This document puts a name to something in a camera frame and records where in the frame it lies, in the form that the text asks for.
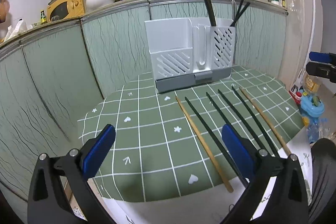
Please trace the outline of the black chopstick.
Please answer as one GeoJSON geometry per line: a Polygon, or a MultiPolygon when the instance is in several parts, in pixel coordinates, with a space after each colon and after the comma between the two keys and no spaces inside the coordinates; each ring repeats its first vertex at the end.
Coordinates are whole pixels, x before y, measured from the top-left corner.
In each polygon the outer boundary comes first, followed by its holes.
{"type": "Polygon", "coordinates": [[[243,9],[236,15],[234,21],[231,24],[231,27],[234,27],[236,25],[236,23],[238,22],[238,20],[240,19],[240,17],[244,14],[244,12],[246,11],[246,9],[248,9],[248,7],[250,6],[250,2],[247,2],[247,4],[243,7],[243,9]]]}
{"type": "MultiPolygon", "coordinates": [[[[252,119],[254,120],[254,122],[257,124],[258,128],[260,129],[262,135],[264,136],[264,138],[266,139],[266,142],[268,143],[270,149],[272,150],[272,152],[274,153],[274,155],[276,157],[280,157],[280,155],[278,154],[278,151],[276,149],[276,147],[274,146],[271,138],[269,137],[269,135],[266,133],[265,129],[263,128],[262,124],[260,123],[260,121],[256,118],[254,112],[251,110],[251,108],[245,103],[245,101],[243,100],[243,98],[241,97],[241,95],[236,91],[236,89],[232,86],[231,87],[232,91],[234,92],[234,94],[237,96],[237,98],[239,98],[239,100],[241,101],[241,103],[245,106],[245,108],[247,109],[247,111],[250,113],[250,116],[252,117],[252,119]]],[[[235,108],[235,107],[231,107],[232,110],[237,114],[237,116],[242,120],[242,122],[245,124],[246,128],[249,130],[250,134],[257,140],[257,137],[255,136],[255,132],[254,130],[252,130],[252,127],[246,122],[245,118],[242,117],[242,115],[240,114],[240,112],[235,108]]]]}
{"type": "Polygon", "coordinates": [[[232,126],[232,124],[230,123],[230,121],[228,120],[228,118],[224,115],[224,112],[222,112],[222,110],[220,109],[220,107],[216,104],[216,102],[215,102],[214,99],[209,95],[208,92],[206,92],[206,96],[207,96],[207,98],[211,101],[211,103],[213,104],[214,108],[217,110],[217,112],[218,112],[219,115],[222,117],[222,119],[225,121],[225,123],[226,123],[232,130],[234,130],[234,127],[232,126]]]}
{"type": "Polygon", "coordinates": [[[237,12],[236,12],[236,15],[234,17],[234,21],[231,23],[230,27],[234,27],[236,22],[238,21],[238,17],[240,15],[240,11],[242,9],[242,5],[244,3],[244,0],[240,0],[240,3],[239,3],[239,6],[238,6],[238,9],[237,9],[237,12]]]}
{"type": "MultiPolygon", "coordinates": [[[[218,89],[218,93],[221,95],[221,97],[227,102],[228,106],[231,108],[232,106],[235,107],[230,101],[229,99],[218,89]]],[[[255,141],[257,142],[257,144],[260,146],[260,148],[264,149],[264,145],[261,142],[261,140],[258,138],[258,136],[255,133],[255,136],[257,137],[257,140],[255,139],[255,141]]]]}
{"type": "Polygon", "coordinates": [[[231,156],[229,155],[229,153],[224,148],[224,145],[222,145],[222,143],[219,141],[219,139],[215,136],[215,134],[213,133],[213,131],[211,130],[211,128],[209,127],[209,125],[203,119],[203,117],[201,116],[201,114],[199,114],[199,112],[193,106],[193,104],[190,102],[190,100],[187,97],[185,97],[185,100],[188,103],[188,105],[190,106],[190,108],[193,110],[193,112],[195,113],[195,115],[198,117],[198,119],[200,120],[200,122],[202,123],[202,125],[205,127],[205,129],[207,130],[207,132],[209,133],[209,135],[211,136],[211,138],[215,142],[216,146],[218,147],[218,149],[221,151],[221,153],[225,157],[225,159],[228,162],[228,164],[231,166],[231,168],[233,169],[233,171],[238,176],[238,178],[241,181],[241,183],[246,188],[248,186],[247,180],[241,175],[240,171],[238,170],[238,168],[237,168],[236,164],[234,163],[234,161],[232,160],[231,156]]]}
{"type": "Polygon", "coordinates": [[[217,23],[216,23],[216,19],[215,19],[215,15],[214,15],[214,10],[213,10],[213,5],[211,0],[204,0],[206,9],[207,9],[207,13],[209,16],[209,20],[210,20],[210,25],[212,27],[216,27],[217,23]]]}

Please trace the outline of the wooden chopstick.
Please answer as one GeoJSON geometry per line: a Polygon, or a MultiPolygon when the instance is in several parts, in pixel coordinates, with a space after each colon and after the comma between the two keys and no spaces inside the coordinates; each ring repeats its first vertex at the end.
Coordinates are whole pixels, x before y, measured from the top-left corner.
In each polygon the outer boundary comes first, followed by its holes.
{"type": "Polygon", "coordinates": [[[262,116],[262,118],[264,119],[264,121],[266,122],[266,124],[269,126],[269,128],[272,130],[273,134],[275,135],[275,137],[279,141],[279,143],[282,146],[282,148],[283,148],[284,152],[286,153],[286,155],[289,156],[291,154],[290,149],[288,148],[288,146],[286,145],[284,139],[282,138],[282,136],[280,135],[280,133],[276,130],[276,128],[274,127],[274,125],[272,124],[272,122],[270,121],[270,119],[261,110],[261,108],[259,107],[259,105],[248,95],[246,89],[243,89],[243,88],[239,88],[239,89],[244,94],[244,96],[246,97],[246,99],[255,107],[255,109],[258,111],[258,113],[262,116]]]}
{"type": "Polygon", "coordinates": [[[177,100],[179,107],[181,108],[181,110],[183,111],[183,114],[185,115],[186,119],[188,120],[191,128],[193,129],[194,133],[197,135],[201,145],[203,146],[204,150],[206,151],[207,155],[210,158],[210,161],[212,162],[213,166],[215,167],[218,175],[220,176],[220,178],[222,179],[223,184],[225,185],[226,189],[228,190],[229,193],[233,193],[234,189],[232,187],[232,185],[230,184],[228,178],[225,176],[225,174],[223,173],[218,161],[215,159],[214,154],[211,152],[208,144],[206,143],[205,139],[202,137],[201,132],[198,130],[197,126],[195,125],[194,121],[191,119],[190,115],[188,114],[187,110],[185,109],[185,107],[183,106],[181,100],[175,96],[175,99],[177,100]]]}

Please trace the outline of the red cap sauce bottle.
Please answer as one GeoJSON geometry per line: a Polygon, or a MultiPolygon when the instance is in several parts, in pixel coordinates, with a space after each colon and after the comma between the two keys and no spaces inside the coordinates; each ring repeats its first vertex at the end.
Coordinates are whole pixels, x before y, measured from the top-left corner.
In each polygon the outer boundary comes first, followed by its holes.
{"type": "Polygon", "coordinates": [[[302,93],[301,92],[296,92],[294,94],[294,100],[296,104],[300,105],[301,104],[301,99],[302,99],[302,93]]]}

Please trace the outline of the blue plastic toy kettle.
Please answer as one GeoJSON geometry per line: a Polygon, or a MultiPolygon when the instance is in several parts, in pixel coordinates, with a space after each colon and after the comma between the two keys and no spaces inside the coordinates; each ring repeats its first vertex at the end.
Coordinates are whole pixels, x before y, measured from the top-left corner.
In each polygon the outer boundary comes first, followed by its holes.
{"type": "Polygon", "coordinates": [[[308,123],[318,123],[319,117],[324,113],[325,105],[316,94],[304,93],[301,98],[301,113],[308,123]]]}

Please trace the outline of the green checked tablecloth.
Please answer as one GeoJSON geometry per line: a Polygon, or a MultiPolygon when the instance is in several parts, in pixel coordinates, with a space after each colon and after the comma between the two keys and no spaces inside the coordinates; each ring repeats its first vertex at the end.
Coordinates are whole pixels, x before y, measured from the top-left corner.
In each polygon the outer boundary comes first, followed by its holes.
{"type": "Polygon", "coordinates": [[[309,141],[299,109],[278,79],[236,66],[231,77],[215,83],[159,94],[150,72],[143,73],[109,95],[78,120],[79,143],[96,137],[106,124],[116,128],[116,141],[93,178],[94,190],[118,223],[219,223],[233,208],[244,186],[185,100],[187,97],[221,136],[224,120],[207,98],[214,99],[244,138],[257,144],[240,118],[218,93],[229,99],[268,145],[241,95],[271,138],[280,156],[285,152],[255,107],[259,105],[301,164],[307,188],[312,187],[309,141]],[[229,193],[209,156],[179,107],[177,96],[208,144],[234,192],[229,193]]]}

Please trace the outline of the white grey utensil holder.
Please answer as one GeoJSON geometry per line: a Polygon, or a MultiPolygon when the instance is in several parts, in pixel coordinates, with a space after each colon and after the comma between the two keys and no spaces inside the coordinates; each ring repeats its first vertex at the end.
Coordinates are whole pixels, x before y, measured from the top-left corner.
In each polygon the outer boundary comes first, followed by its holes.
{"type": "Polygon", "coordinates": [[[231,19],[170,18],[145,22],[155,86],[159,93],[230,77],[236,29],[231,19]]]}

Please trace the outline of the green glass bottle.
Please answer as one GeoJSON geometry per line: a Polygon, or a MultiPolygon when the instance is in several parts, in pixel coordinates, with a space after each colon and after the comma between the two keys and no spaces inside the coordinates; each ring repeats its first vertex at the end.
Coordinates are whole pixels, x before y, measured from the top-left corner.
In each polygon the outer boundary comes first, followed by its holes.
{"type": "Polygon", "coordinates": [[[41,10],[41,25],[44,25],[47,23],[47,17],[46,17],[46,14],[45,14],[45,11],[44,10],[41,10]]]}

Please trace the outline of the yellow toy microwave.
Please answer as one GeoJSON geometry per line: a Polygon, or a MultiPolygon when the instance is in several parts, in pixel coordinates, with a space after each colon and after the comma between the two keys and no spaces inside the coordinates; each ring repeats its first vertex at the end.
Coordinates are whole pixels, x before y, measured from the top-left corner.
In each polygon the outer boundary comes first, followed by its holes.
{"type": "Polygon", "coordinates": [[[85,14],[84,0],[56,0],[47,7],[47,20],[54,16],[59,20],[76,18],[85,14]]]}

